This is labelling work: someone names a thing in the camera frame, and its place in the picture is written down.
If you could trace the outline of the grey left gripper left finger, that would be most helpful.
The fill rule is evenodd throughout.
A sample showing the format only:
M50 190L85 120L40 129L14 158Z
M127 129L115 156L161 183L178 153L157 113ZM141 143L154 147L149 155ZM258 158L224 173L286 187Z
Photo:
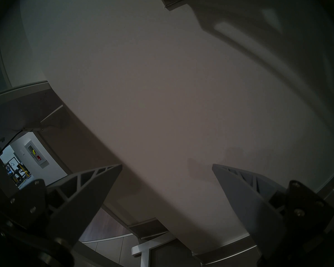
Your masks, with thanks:
M25 233L73 246L122 171L110 165L67 175L46 186L31 181L5 202L5 218Z

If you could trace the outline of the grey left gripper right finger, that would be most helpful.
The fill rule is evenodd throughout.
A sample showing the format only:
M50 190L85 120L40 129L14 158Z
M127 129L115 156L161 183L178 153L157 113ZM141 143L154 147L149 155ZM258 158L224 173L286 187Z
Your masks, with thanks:
M300 181L285 188L225 165L213 164L212 171L262 259L301 259L325 240L334 207Z

